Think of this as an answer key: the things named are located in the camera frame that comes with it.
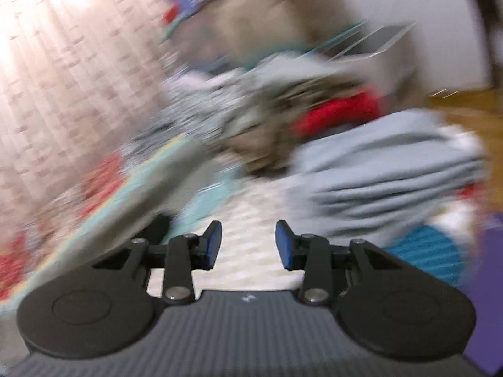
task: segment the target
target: screw head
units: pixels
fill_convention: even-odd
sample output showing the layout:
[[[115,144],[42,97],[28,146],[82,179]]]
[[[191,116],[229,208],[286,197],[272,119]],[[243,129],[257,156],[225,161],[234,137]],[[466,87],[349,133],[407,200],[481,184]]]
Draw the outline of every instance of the screw head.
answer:
[[[164,296],[170,301],[181,301],[190,296],[190,290],[186,287],[171,287],[166,289]]]
[[[304,299],[310,303],[323,303],[329,298],[329,293],[325,289],[313,288],[304,293]]]

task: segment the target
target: purple object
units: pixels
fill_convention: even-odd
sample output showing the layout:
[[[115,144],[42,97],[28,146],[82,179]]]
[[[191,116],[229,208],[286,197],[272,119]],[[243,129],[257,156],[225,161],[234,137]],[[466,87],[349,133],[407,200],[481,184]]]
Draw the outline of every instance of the purple object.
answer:
[[[503,214],[494,214],[482,237],[482,264],[462,287],[477,312],[465,355],[489,375],[503,367]]]

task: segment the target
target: curtain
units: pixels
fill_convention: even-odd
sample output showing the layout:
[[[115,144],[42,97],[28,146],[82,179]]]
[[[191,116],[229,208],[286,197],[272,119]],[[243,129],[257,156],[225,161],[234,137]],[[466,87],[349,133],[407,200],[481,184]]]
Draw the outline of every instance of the curtain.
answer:
[[[0,252],[162,108],[167,0],[0,0]]]

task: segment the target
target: cream textured fabric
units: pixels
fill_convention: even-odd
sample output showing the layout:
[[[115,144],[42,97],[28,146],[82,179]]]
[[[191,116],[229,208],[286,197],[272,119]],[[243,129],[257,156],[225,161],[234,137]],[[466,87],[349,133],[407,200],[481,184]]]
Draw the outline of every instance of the cream textured fabric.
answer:
[[[0,253],[162,106],[166,0],[0,0]]]

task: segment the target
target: blue striped fabric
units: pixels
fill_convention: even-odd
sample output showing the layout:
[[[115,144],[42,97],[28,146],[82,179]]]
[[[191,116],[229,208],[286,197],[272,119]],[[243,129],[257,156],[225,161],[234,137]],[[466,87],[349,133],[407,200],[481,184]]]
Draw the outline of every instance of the blue striped fabric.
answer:
[[[458,246],[434,227],[421,225],[387,252],[451,285],[460,283],[465,269]]]

